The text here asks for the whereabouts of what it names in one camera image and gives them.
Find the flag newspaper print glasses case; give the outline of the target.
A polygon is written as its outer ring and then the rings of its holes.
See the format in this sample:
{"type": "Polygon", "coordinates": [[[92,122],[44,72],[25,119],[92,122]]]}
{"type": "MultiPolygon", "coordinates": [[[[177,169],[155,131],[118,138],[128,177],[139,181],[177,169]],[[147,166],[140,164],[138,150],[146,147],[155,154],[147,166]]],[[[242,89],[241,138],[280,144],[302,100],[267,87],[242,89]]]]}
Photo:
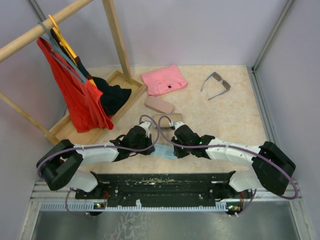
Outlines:
{"type": "Polygon", "coordinates": [[[164,113],[164,114],[156,114],[152,117],[161,130],[169,130],[172,129],[171,123],[175,125],[176,122],[183,122],[184,118],[181,113],[164,113]]]}

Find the pink glasses case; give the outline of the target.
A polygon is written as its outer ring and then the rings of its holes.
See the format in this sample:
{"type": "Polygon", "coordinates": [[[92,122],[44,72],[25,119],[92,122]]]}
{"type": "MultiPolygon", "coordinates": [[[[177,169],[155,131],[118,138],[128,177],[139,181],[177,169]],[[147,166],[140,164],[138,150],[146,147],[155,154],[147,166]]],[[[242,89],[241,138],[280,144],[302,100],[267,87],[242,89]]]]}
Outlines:
{"type": "Polygon", "coordinates": [[[161,98],[155,96],[148,96],[144,105],[157,113],[171,114],[175,110],[175,106],[161,98]]]}

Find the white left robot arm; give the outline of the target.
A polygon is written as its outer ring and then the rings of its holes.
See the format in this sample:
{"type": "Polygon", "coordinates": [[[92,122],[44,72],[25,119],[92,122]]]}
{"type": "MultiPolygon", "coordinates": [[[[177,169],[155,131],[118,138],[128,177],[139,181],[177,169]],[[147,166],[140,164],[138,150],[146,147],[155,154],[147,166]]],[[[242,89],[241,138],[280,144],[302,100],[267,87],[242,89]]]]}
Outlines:
{"type": "Polygon", "coordinates": [[[104,186],[98,183],[94,173],[79,170],[79,167],[118,162],[138,153],[151,154],[155,148],[150,127],[151,123],[145,121],[103,145],[79,145],[68,139],[62,140],[37,162],[37,174],[51,191],[68,187],[82,190],[97,199],[103,195],[104,186]]]}

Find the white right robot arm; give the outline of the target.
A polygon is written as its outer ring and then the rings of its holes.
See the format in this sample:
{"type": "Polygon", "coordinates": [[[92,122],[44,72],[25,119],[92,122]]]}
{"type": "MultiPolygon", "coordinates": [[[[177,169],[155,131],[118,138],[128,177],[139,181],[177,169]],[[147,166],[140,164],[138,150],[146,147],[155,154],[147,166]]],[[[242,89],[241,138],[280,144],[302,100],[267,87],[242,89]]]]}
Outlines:
{"type": "Polygon", "coordinates": [[[171,141],[178,158],[193,155],[247,167],[246,171],[232,173],[223,185],[223,192],[229,198],[235,198],[244,190],[258,188],[283,197],[296,170],[294,162],[270,141],[263,145],[242,145],[212,135],[199,136],[181,121],[175,123],[171,141]]]}

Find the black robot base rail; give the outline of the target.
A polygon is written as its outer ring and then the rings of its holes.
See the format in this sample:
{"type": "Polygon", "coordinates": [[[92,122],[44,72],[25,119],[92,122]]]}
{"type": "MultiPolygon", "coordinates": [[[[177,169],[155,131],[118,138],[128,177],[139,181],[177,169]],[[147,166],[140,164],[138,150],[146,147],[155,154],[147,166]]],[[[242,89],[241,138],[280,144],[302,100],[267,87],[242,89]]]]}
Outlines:
{"type": "Polygon", "coordinates": [[[77,200],[96,200],[95,210],[210,211],[239,214],[252,190],[238,192],[229,173],[97,174],[91,192],[77,189],[77,200]]]}

